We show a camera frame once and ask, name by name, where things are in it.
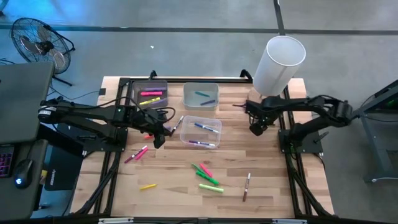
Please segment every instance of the white cup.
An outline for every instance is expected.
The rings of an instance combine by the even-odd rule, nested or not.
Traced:
[[[304,46],[295,38],[284,35],[272,38],[254,75],[254,88],[264,96],[280,95],[305,56]]]

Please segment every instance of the wooden tabletop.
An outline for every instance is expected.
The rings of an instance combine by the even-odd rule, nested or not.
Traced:
[[[106,94],[98,104],[116,97],[120,77],[104,77],[102,88]],[[279,122],[261,136],[249,130],[249,118],[242,108],[252,92],[252,84],[219,84],[220,103],[216,111],[186,111],[182,104],[183,83],[169,83],[169,106],[177,110],[166,125],[174,126],[182,115],[219,119],[223,129],[217,149],[184,145],[180,141],[181,127],[159,149],[151,140],[144,140],[139,131],[129,129],[126,151],[122,153],[111,215],[114,217],[235,217],[272,218],[293,217],[292,199],[284,155],[279,151],[277,132]],[[304,81],[293,78],[289,82],[291,98],[306,96]],[[312,118],[311,112],[295,112],[295,121],[304,123]],[[139,161],[123,163],[143,146],[148,152]],[[103,152],[87,157],[81,171],[72,202],[71,212],[83,206],[97,187]],[[308,188],[326,210],[333,213],[325,172],[319,159],[311,154],[302,155]],[[199,189],[198,184],[211,185],[195,175],[191,162],[204,163],[220,182],[224,193]],[[251,173],[248,197],[242,202],[248,172]],[[156,187],[140,191],[149,184]],[[104,191],[103,206],[108,188]],[[303,210],[302,194],[298,191]]]

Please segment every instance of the keyboard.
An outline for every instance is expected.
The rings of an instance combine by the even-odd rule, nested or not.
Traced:
[[[11,176],[12,157],[14,155],[14,146],[0,146],[0,178]]]

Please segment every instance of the marker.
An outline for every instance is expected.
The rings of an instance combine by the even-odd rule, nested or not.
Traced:
[[[195,91],[195,94],[200,95],[200,96],[210,97],[209,95],[201,93],[199,91]]]
[[[215,144],[212,144],[212,143],[207,143],[207,142],[200,142],[200,141],[194,141],[194,140],[189,140],[189,143],[194,143],[194,144],[202,144],[202,145],[205,145],[205,146],[216,146]]]
[[[126,161],[124,161],[124,163],[128,163],[130,160],[132,160],[133,158],[135,158],[138,154],[140,154],[145,148],[148,148],[148,146],[144,146],[142,149],[140,149],[137,153],[135,153],[134,155],[128,157],[126,159]]]
[[[196,166],[196,165],[193,164],[193,163],[191,163],[191,165],[192,165],[197,171],[200,171],[200,172],[204,173],[204,171],[203,171],[200,167]]]
[[[165,91],[167,90],[166,87],[155,87],[155,88],[145,88],[145,91]]]
[[[209,131],[213,131],[214,133],[220,133],[219,131],[216,131],[216,130],[214,130],[214,129],[211,129],[211,128],[209,128],[209,127],[206,127],[206,126],[201,125],[201,124],[198,124],[198,123],[195,123],[195,126],[196,126],[196,127],[199,127],[199,128],[203,128],[203,129],[209,130]]]
[[[249,182],[250,182],[250,173],[248,174],[248,179],[246,180],[246,185],[244,186],[243,202],[246,201],[246,197],[248,196]]]
[[[174,126],[172,133],[170,136],[172,136],[174,134],[174,131],[177,130],[178,126],[180,125],[182,119],[184,118],[184,116],[181,116],[181,118],[179,119],[179,121],[177,122],[177,124]]]
[[[213,179],[213,178],[207,176],[206,174],[200,172],[199,170],[197,170],[197,173],[196,173],[196,174],[197,174],[198,176],[203,177],[204,179],[210,181],[212,184],[218,185],[218,181],[217,181],[217,180],[215,180],[215,179]]]
[[[156,185],[157,184],[151,184],[151,185],[147,185],[147,186],[144,186],[144,187],[140,187],[139,190],[145,190],[145,189],[148,189],[148,188],[151,188],[151,187],[156,187]]]
[[[144,155],[145,152],[147,152],[147,151],[148,151],[148,147],[146,147],[144,150],[142,150],[142,152],[140,154],[138,154],[138,156],[136,156],[136,160],[139,160],[142,157],[142,155]]]
[[[141,103],[139,103],[140,105],[147,105],[147,104],[149,104],[149,103],[153,103],[153,102],[156,102],[156,101],[159,101],[160,100],[160,97],[157,97],[157,98],[153,98],[153,99],[151,99],[151,100],[147,100],[147,101],[144,101],[144,102],[141,102]]]
[[[209,100],[209,101],[201,103],[200,106],[203,106],[203,105],[206,105],[206,104],[209,104],[209,103],[214,103],[215,101],[216,100]]]
[[[141,92],[141,96],[161,96],[162,94],[161,91]]]
[[[205,173],[207,174],[207,176],[213,177],[213,174],[212,174],[208,169],[206,169],[205,165],[200,164],[200,168],[201,168],[203,171],[205,171]]]
[[[161,103],[161,102],[163,102],[163,101],[165,101],[165,100],[167,100],[167,99],[157,100],[157,101],[155,101],[155,102],[152,102],[151,105],[154,105],[154,104],[157,104],[157,103]]]
[[[144,139],[145,139],[145,140],[148,140],[148,139],[151,139],[151,138],[153,138],[153,137],[154,137],[153,135],[150,136],[150,135],[148,134],[148,135],[145,135],[145,136],[144,136]]]
[[[224,192],[224,189],[221,189],[221,188],[218,188],[218,187],[212,187],[212,186],[209,186],[209,185],[199,184],[199,187],[201,189],[212,190],[214,192],[219,192],[219,193],[223,193]]]

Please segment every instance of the gray floor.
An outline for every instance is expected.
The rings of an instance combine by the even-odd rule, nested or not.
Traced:
[[[397,30],[395,0],[280,0],[287,29]],[[34,17],[74,26],[277,28],[271,0],[13,0],[4,9],[9,24]],[[97,90],[104,75],[238,76],[252,74],[267,41],[275,34],[156,32],[62,32],[74,41],[70,68],[60,77],[73,87],[54,87],[76,97]],[[398,36],[293,35],[307,50],[296,77],[308,94],[347,99],[357,108],[369,95],[398,78]],[[24,62],[8,30],[0,30],[0,58]],[[94,104],[96,95],[76,100]],[[365,184],[374,161],[362,125],[330,128],[323,140],[333,206],[345,218],[398,221],[398,181]],[[60,215],[70,192],[45,192],[53,205],[34,217]]]

